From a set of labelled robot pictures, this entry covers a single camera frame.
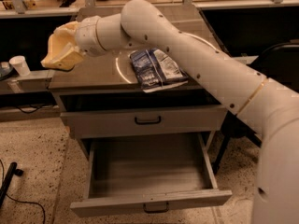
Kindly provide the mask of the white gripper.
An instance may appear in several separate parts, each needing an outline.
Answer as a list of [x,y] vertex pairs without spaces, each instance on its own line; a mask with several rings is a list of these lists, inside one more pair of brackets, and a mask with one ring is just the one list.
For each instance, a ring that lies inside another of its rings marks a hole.
[[71,21],[57,27],[54,32],[60,36],[75,36],[78,47],[66,44],[63,47],[51,47],[41,61],[43,67],[54,70],[70,71],[83,61],[84,54],[97,57],[110,50],[124,49],[129,46],[130,36],[121,27],[121,15],[107,17],[93,16],[81,23]]

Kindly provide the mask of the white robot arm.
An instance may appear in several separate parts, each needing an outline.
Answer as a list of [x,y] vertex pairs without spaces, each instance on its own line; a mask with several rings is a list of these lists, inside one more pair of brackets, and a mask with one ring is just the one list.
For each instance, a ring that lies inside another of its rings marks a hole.
[[70,70],[84,57],[149,45],[262,138],[252,224],[299,223],[299,94],[177,29],[153,4],[131,0],[117,15],[56,28],[45,68]]

